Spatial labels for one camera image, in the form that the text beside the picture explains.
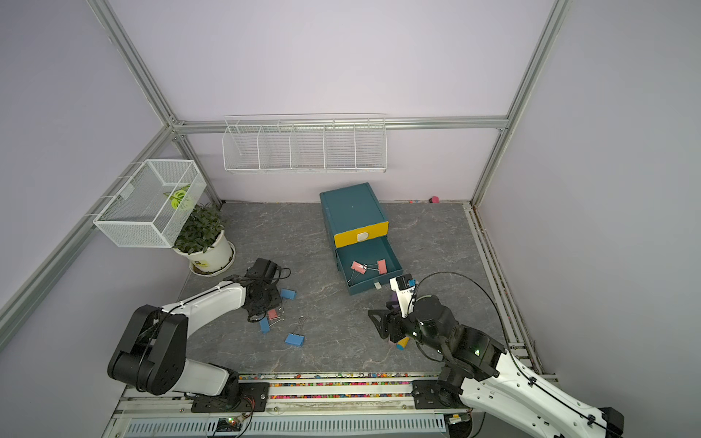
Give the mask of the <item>yellow top drawer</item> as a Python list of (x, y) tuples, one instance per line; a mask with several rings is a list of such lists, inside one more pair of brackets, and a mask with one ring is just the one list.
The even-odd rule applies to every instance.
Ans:
[(333, 244), (335, 248), (352, 246), (376, 239), (378, 237), (386, 237), (389, 233), (389, 222), (384, 221), (377, 224), (369, 224), (357, 229), (337, 233), (333, 236)]

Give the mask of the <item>pink binder clip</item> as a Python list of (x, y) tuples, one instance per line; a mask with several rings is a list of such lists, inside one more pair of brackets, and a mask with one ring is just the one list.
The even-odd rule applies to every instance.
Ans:
[(350, 266), (350, 278), (348, 280), (348, 283), (352, 285), (355, 282), (362, 280), (366, 274), (367, 266), (357, 261), (353, 261), (352, 265)]
[(268, 319), (268, 325), (270, 327), (273, 327), (275, 324), (283, 321), (283, 319), (284, 319), (283, 308), (273, 308), (273, 310), (269, 310), (268, 315), (267, 315), (267, 319)]
[(374, 265), (368, 265), (367, 268), (376, 271), (379, 275), (385, 275), (388, 272), (385, 259), (378, 260)]

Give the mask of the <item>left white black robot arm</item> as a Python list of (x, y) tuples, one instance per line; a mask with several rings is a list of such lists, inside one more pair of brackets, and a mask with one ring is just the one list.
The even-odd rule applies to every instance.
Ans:
[(269, 387), (241, 383), (235, 370), (188, 358), (188, 339), (229, 312), (244, 310), (259, 323), (282, 302), (277, 286), (289, 268), (258, 258), (244, 275), (231, 275), (206, 291), (156, 307), (137, 308), (107, 367), (108, 376), (137, 392), (161, 396), (178, 392), (191, 401), (194, 414), (264, 412)]

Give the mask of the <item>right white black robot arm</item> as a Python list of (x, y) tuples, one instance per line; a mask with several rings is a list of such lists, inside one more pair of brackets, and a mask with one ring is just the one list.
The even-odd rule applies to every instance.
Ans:
[(532, 437), (621, 437), (624, 416), (597, 408), (537, 376), (487, 333), (459, 323), (438, 297), (416, 299), (411, 312), (398, 304), (371, 310), (382, 339), (414, 339), (440, 354), (434, 382), (442, 403), (477, 408)]

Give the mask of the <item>teal drawer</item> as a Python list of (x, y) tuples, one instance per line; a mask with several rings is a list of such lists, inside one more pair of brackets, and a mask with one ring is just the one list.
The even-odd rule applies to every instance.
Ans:
[(351, 296), (387, 285), (391, 278), (403, 275), (388, 237), (338, 248), (335, 257)]

